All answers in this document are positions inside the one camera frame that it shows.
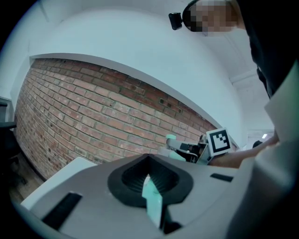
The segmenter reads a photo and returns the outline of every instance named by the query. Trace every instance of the black chair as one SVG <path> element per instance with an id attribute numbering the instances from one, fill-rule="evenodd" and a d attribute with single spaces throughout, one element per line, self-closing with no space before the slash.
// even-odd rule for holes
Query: black chair
<path id="1" fill-rule="evenodd" d="M 0 107 L 7 107 L 7 103 L 0 102 Z M 13 185 L 19 182 L 26 184 L 26 180 L 11 169 L 12 163 L 19 164 L 17 155 L 21 152 L 14 133 L 10 130 L 16 127 L 15 122 L 0 122 L 1 174 Z"/>

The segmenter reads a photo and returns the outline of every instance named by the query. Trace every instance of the black slot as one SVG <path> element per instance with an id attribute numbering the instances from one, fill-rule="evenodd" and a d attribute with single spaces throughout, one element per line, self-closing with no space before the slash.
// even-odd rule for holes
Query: black slot
<path id="1" fill-rule="evenodd" d="M 213 177 L 213 178 L 217 178 L 219 180 L 223 180 L 223 181 L 226 181 L 226 182 L 231 182 L 233 180 L 234 177 L 232 176 L 226 176 L 226 175 L 222 175 L 222 174 L 212 174 L 210 177 Z"/>
<path id="2" fill-rule="evenodd" d="M 58 230 L 71 211 L 78 204 L 81 195 L 69 192 L 44 218 L 43 222 L 55 230 Z"/>

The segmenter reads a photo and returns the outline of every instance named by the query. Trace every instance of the red brick wall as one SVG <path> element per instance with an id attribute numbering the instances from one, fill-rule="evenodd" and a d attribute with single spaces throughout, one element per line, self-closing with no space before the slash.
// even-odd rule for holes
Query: red brick wall
<path id="1" fill-rule="evenodd" d="M 61 59 L 37 59 L 25 77 L 16 138 L 49 178 L 82 156 L 103 163 L 156 153 L 167 134 L 198 142 L 215 129 L 166 93 L 120 72 Z"/>

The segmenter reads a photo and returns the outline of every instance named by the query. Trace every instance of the white wall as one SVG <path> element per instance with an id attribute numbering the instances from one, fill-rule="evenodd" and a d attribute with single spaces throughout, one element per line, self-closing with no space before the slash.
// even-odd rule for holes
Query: white wall
<path id="1" fill-rule="evenodd" d="M 0 54 L 1 98 L 11 99 L 15 107 L 22 82 L 30 67 L 30 52 L 38 47 L 61 21 L 81 9 L 81 0 L 42 0 L 26 12 Z"/>
<path id="2" fill-rule="evenodd" d="M 128 66 L 121 71 L 227 127 L 243 144 L 241 106 L 226 71 L 187 29 L 173 31 L 167 17 L 115 8 L 85 11 L 62 22 L 31 55 L 50 53 L 99 57 L 115 70 Z"/>
<path id="3" fill-rule="evenodd" d="M 274 125 L 264 109 L 269 102 L 269 97 L 258 76 L 254 74 L 235 82 L 234 87 L 237 89 L 242 104 L 247 129 L 249 131 L 273 130 Z"/>

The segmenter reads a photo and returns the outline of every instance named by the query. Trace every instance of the white ceiling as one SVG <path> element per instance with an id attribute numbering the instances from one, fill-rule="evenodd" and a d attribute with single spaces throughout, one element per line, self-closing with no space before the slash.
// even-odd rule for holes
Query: white ceiling
<path id="1" fill-rule="evenodd" d="M 84 0 L 82 9 L 102 7 L 129 7 L 151 12 L 168 19 L 171 12 L 182 12 L 191 0 Z M 231 79 L 256 68 L 250 53 L 245 30 L 235 29 L 218 37 L 203 37 L 193 33 L 219 59 Z"/>

